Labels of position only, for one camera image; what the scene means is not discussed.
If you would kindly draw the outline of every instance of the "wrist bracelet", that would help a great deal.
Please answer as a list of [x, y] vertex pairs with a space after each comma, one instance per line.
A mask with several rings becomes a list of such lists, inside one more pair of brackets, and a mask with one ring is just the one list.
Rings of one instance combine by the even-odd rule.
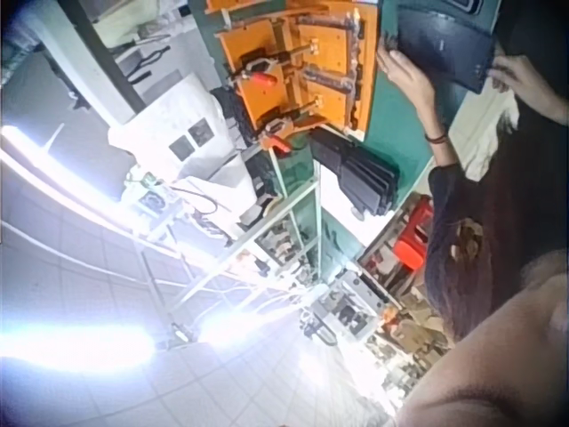
[[445, 142], [448, 142], [448, 133], [443, 133], [443, 135], [439, 136], [438, 138], [429, 138], [427, 134], [425, 134], [425, 139], [429, 142], [429, 144], [443, 144]]

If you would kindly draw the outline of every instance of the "black tablet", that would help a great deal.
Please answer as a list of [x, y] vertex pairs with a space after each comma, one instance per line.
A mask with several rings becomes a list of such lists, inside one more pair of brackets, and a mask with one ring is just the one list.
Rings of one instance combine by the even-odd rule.
[[431, 77], [442, 77], [481, 93], [492, 65], [491, 34], [467, 22], [419, 8], [397, 9], [397, 49]]

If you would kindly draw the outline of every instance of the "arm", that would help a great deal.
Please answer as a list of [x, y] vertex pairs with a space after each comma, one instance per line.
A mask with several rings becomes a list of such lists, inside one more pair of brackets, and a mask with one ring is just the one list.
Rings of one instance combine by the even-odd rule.
[[[560, 261], [565, 266], [565, 256]], [[398, 414], [400, 427], [552, 421], [566, 394], [567, 277], [541, 276], [538, 283], [506, 302], [425, 375]]]
[[569, 125], [569, 102], [553, 91], [526, 56], [497, 55], [488, 76], [509, 86], [537, 113], [560, 125]]
[[[425, 74], [399, 51], [388, 52], [383, 38], [379, 42], [377, 55], [381, 70], [409, 99], [429, 140], [440, 140], [446, 136], [435, 109], [435, 89]], [[446, 136], [439, 143], [430, 144], [437, 166], [460, 163], [451, 140]]]

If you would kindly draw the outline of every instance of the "red clamp handle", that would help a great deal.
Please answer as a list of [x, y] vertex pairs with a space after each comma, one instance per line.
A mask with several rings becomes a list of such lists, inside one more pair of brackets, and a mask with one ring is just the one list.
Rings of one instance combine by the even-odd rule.
[[255, 83], [268, 87], [273, 87], [278, 83], [278, 79], [275, 76], [266, 73], [252, 73], [249, 78]]

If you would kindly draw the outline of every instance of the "red stool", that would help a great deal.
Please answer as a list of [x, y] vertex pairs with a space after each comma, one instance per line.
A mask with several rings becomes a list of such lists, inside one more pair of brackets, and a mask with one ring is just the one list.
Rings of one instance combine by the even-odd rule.
[[427, 258], [429, 226], [433, 208], [429, 196], [421, 196], [409, 215], [409, 222], [393, 246], [393, 253], [411, 270], [418, 270]]

